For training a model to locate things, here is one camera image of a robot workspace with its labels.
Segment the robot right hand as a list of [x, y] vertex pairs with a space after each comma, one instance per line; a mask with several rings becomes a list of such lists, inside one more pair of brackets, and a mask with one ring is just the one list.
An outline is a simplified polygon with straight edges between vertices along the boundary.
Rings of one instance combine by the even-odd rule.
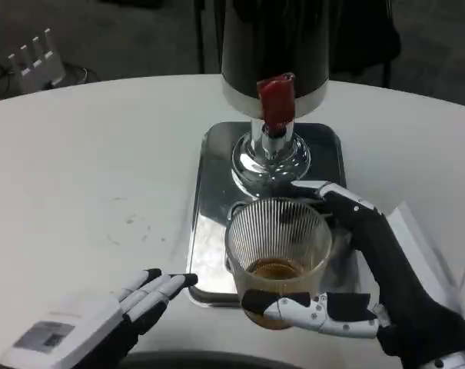
[[338, 337], [375, 338], [405, 368], [465, 368], [465, 317], [446, 262], [405, 205], [384, 214], [329, 181], [293, 181], [290, 193], [321, 202], [352, 236], [379, 287], [368, 294], [274, 293], [250, 289], [248, 312]]

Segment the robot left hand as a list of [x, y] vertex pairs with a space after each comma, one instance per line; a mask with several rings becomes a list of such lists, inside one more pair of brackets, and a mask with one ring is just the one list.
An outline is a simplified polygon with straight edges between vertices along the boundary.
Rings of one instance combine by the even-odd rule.
[[158, 268], [119, 289], [79, 291], [52, 308], [0, 356], [0, 368], [115, 368], [196, 274]]

